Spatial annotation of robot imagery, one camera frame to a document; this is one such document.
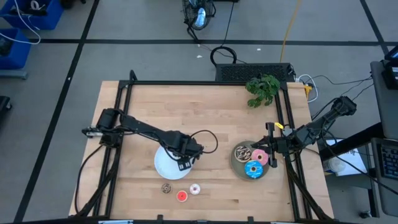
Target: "white plate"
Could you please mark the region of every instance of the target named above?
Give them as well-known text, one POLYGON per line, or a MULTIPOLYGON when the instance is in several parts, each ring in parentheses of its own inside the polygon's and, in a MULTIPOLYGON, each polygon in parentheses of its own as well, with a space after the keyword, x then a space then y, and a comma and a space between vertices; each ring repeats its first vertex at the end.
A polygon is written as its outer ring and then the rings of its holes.
MULTIPOLYGON (((174 158, 178 159, 178 157, 175 157, 171 152, 169 154, 174 158)), ((185 177, 192 169, 186 169, 183 171, 180 171, 178 168, 177 162, 172 160, 165 152, 164 148, 162 146, 159 146, 159 148, 156 151, 155 154, 155 169, 159 175, 161 175, 163 178, 168 179, 168 180, 178 180, 181 179, 182 177, 185 177)))

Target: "white cable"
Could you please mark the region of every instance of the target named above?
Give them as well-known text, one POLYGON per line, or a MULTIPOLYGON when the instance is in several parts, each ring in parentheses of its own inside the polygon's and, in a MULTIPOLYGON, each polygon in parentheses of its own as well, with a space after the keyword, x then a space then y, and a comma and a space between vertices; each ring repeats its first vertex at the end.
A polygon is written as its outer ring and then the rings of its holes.
POLYGON ((311 79, 311 82, 312 82, 312 84, 313 84, 313 87, 315 88, 315 93, 317 93, 317 95, 315 96, 314 99, 308 101, 309 103, 314 102, 316 99, 318 99, 318 88, 317 88, 315 82, 313 81, 312 77, 311 77, 310 75, 308 75, 308 74, 303 74, 303 75, 299 76, 298 79, 300 80, 301 77, 303 77, 303 76, 309 77, 309 78, 311 79))
POLYGON ((26 42, 26 41, 21 41, 21 40, 12 39, 12 38, 10 38, 10 37, 8 37, 8 36, 2 34, 2 33, 0 33, 0 35, 1 35, 2 37, 6 38, 6 39, 9 39, 9 40, 12 40, 12 41, 15 41, 15 42, 18 42, 18 43, 32 44, 32 45, 39 44, 40 41, 42 40, 41 37, 40 37, 40 35, 39 35, 38 33, 36 33, 32 28, 30 28, 30 26, 28 26, 28 25, 26 24, 26 22, 22 19, 22 16, 21 16, 21 14, 20 14, 20 12, 19 12, 19 7, 18 7, 17 0, 14 0, 14 2, 15 2, 15 7, 17 8, 18 16, 19 16, 19 18, 21 19, 21 21, 22 21, 22 22, 25 24, 25 26, 27 26, 34 34, 36 34, 36 36, 37 36, 39 39, 38 39, 38 41, 37 41, 36 43, 32 43, 32 42, 26 42))

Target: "pink donut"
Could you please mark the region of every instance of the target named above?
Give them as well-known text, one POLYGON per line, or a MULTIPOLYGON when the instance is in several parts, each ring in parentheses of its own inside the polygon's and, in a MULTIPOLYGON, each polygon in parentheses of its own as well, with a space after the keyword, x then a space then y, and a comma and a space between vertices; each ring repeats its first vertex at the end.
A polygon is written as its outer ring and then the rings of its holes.
POLYGON ((261 149, 256 149, 251 154, 251 159, 259 161, 261 165, 266 165, 268 162, 268 154, 261 149))

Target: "yellow cable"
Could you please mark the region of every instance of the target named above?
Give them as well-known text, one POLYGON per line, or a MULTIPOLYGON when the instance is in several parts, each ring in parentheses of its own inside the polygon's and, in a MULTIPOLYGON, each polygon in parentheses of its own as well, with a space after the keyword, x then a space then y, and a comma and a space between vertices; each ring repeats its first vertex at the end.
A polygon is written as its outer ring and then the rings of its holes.
POLYGON ((289 23, 289 26, 288 26, 288 28, 286 30, 284 43, 282 44, 282 52, 280 53, 279 63, 282 63, 282 59, 284 57, 284 52, 285 52, 286 39, 287 39, 287 36, 289 35, 290 29, 293 26, 294 20, 296 19, 297 11, 299 10, 300 5, 301 5, 301 0, 297 0, 296 8, 294 9, 293 16, 292 16, 292 18, 290 20, 290 23, 289 23))

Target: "blue donut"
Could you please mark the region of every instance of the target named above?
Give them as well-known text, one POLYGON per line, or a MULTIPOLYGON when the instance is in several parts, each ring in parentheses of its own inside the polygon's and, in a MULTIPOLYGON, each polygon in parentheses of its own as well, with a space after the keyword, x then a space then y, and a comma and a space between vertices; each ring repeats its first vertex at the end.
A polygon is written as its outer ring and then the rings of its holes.
POLYGON ((259 161, 249 161, 244 165, 244 172, 250 178, 256 179, 262 174, 262 165, 259 161))

